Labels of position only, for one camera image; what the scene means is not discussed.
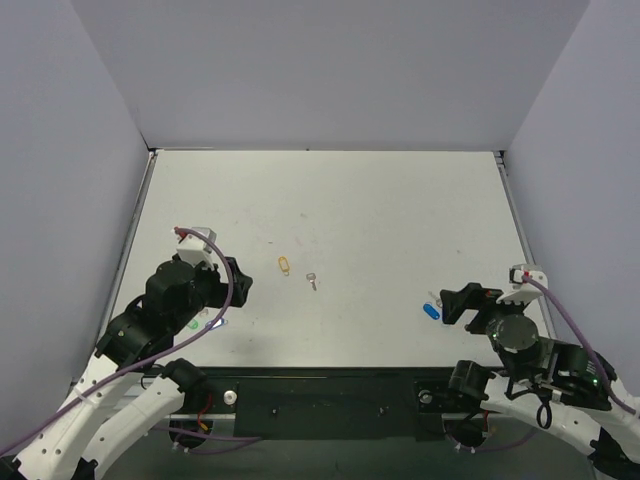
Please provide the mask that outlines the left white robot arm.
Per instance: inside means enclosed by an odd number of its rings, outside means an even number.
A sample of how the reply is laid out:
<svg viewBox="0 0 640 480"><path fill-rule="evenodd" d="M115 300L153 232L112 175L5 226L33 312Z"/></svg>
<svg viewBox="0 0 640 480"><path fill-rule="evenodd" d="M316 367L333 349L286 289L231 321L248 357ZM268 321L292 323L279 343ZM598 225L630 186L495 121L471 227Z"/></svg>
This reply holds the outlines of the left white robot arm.
<svg viewBox="0 0 640 480"><path fill-rule="evenodd" d="M192 412L206 397L205 374L185 359L169 363L139 401L120 412L118 401L160 358L177 351L174 339L206 308L240 308L253 284L235 258L221 279L208 254L177 254L148 278L145 291L113 318L75 389L21 451L1 456L4 479L96 479L165 415Z"/></svg>

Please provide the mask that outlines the yellow key tag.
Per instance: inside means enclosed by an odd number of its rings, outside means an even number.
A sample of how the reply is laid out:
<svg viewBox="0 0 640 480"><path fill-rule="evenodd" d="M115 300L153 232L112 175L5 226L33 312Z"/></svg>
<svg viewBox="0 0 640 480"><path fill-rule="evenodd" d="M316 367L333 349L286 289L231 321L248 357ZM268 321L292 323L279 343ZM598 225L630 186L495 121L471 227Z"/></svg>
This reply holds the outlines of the yellow key tag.
<svg viewBox="0 0 640 480"><path fill-rule="evenodd" d="M280 271L285 276L289 276L290 275L291 267L290 267L288 259L285 256L280 256L278 258L278 266L279 266Z"/></svg>

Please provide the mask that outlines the silver key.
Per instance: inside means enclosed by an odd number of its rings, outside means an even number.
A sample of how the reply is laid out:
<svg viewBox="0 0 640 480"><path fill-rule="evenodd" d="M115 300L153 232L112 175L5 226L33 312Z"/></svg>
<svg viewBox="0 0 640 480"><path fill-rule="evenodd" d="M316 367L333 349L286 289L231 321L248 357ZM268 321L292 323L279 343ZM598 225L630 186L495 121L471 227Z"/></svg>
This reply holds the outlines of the silver key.
<svg viewBox="0 0 640 480"><path fill-rule="evenodd" d="M306 275L306 279L307 281L310 283L311 288L313 291L317 290L317 278L316 278L316 274L313 272L310 272Z"/></svg>

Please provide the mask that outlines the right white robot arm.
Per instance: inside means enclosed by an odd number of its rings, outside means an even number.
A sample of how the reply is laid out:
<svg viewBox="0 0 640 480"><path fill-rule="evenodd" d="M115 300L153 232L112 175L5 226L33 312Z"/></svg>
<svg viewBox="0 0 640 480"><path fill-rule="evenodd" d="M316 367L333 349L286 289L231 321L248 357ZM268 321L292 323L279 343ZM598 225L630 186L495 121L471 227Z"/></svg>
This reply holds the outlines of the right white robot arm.
<svg viewBox="0 0 640 480"><path fill-rule="evenodd" d="M540 335L525 309L541 296L555 306L577 343ZM572 445L612 479L638 478L639 399L541 279L525 272L509 292L469 283L441 291L440 299L447 325L474 311L467 331L485 336L502 364L492 369L459 361L446 386L453 406L508 415Z"/></svg>

